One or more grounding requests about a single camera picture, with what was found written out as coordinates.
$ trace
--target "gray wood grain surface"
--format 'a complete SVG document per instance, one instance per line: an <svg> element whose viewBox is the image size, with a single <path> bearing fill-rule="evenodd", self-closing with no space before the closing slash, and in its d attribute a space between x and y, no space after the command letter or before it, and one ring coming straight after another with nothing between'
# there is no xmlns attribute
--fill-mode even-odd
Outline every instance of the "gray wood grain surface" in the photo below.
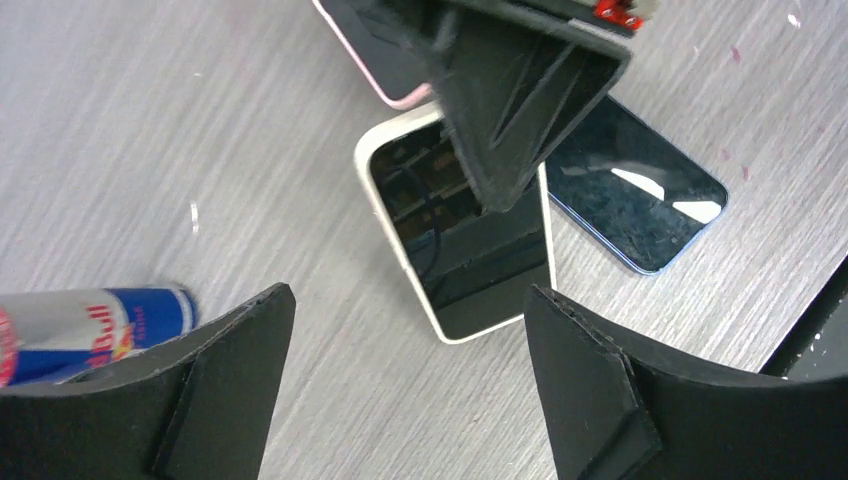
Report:
<svg viewBox="0 0 848 480"><path fill-rule="evenodd" d="M720 3L662 2L614 94L730 208L656 278L555 212L556 260L610 319L756 369L848 252L848 6ZM305 0L0 1L0 291L179 281L209 319L288 282L262 478L553 478L523 328L437 343L357 183L393 115Z"/></svg>

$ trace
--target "smartphone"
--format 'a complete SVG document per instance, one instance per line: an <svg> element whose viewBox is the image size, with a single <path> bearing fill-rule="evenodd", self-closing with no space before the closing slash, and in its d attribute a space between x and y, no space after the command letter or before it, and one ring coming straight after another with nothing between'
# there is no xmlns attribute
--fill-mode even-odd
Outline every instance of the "smartphone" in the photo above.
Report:
<svg viewBox="0 0 848 480"><path fill-rule="evenodd" d="M443 342L520 320L531 285L556 288L544 168L509 212L487 212L433 103L373 128L354 157L387 254Z"/></svg>
<svg viewBox="0 0 848 480"><path fill-rule="evenodd" d="M422 65L398 33L372 15L372 0L312 0L380 99L407 110L430 95Z"/></svg>
<svg viewBox="0 0 848 480"><path fill-rule="evenodd" d="M727 189L604 97L546 160L551 198L634 271L652 275L727 206Z"/></svg>

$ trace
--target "energy drink can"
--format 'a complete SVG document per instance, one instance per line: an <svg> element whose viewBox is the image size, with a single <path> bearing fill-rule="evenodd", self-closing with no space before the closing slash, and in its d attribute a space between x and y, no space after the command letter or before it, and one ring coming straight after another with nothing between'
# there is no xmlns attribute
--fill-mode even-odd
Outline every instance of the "energy drink can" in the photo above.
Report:
<svg viewBox="0 0 848 480"><path fill-rule="evenodd" d="M179 287L0 295L0 387L69 377L196 326L197 306Z"/></svg>

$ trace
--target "white phone frame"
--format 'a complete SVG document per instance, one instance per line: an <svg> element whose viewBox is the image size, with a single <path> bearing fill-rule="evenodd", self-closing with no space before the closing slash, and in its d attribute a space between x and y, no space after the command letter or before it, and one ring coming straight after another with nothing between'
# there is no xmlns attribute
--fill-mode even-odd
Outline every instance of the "white phone frame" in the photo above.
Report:
<svg viewBox="0 0 848 480"><path fill-rule="evenodd" d="M439 109L438 105L436 105L436 103L431 102L409 112L401 114L400 116L395 117L391 120L383 122L380 125L377 125L376 127L366 132L365 135L363 135L362 138L359 140L359 143L356 145L356 150L354 151L354 163L356 165L356 172L359 175L359 180L360 182L362 182L362 186L365 189L365 193L368 195L368 200L371 202L371 206L374 209L374 213L380 222L380 227L383 229L383 233L389 239L389 244L392 247L392 251L397 257L398 262L400 262L404 273L406 273L406 277L409 279L409 283L412 284L412 288L415 290L415 294L418 296L418 300L424 307L424 311L426 312L427 318L430 320L430 323L433 326L433 330L436 331L436 335L442 342L447 343L449 345L456 345L467 342L469 340L473 340L493 330L517 322L523 319L524 315L518 315L512 318L504 319L502 322L499 322L485 330L482 330L465 338L447 338L441 328L441 325L439 324L439 321L436 318L436 313L433 310L432 305L430 305L430 300L429 298L427 298L427 294L424 291L420 280L418 279L418 275L416 274L415 269L412 267L412 264L409 261L409 257L406 255L406 250L403 248L403 244L401 243L401 240L397 235L397 232L391 221L391 216L389 215L389 212L386 210L386 207L383 204L383 200L380 197L380 193L377 190L377 185L374 182L374 178L371 175L370 171L371 159L374 156L374 153L376 153L380 147L391 142L392 140L403 137L409 134L410 132L420 130L426 127L427 125L438 122L441 119L441 110ZM544 223L545 232L545 249L547 250L548 254L548 269L550 272L550 282L551 288L555 290L557 288L556 267L554 262L551 235L551 211L550 203L548 201L548 183L547 178L545 176L544 164L539 166L537 175L539 180L540 192L539 201L541 202L542 207L542 221Z"/></svg>

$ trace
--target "wooden table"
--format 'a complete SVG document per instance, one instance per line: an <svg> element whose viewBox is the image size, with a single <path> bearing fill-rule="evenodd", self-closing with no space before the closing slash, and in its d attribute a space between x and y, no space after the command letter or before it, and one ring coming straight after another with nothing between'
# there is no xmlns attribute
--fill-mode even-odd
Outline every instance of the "wooden table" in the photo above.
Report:
<svg viewBox="0 0 848 480"><path fill-rule="evenodd" d="M730 207L656 278L556 212L560 289L757 369L848 252L848 7L683 3L614 95ZM552 478L523 328L437 343L355 178L392 115L306 1L4 2L0 291L179 281L210 319L289 282L262 478Z"/></svg>

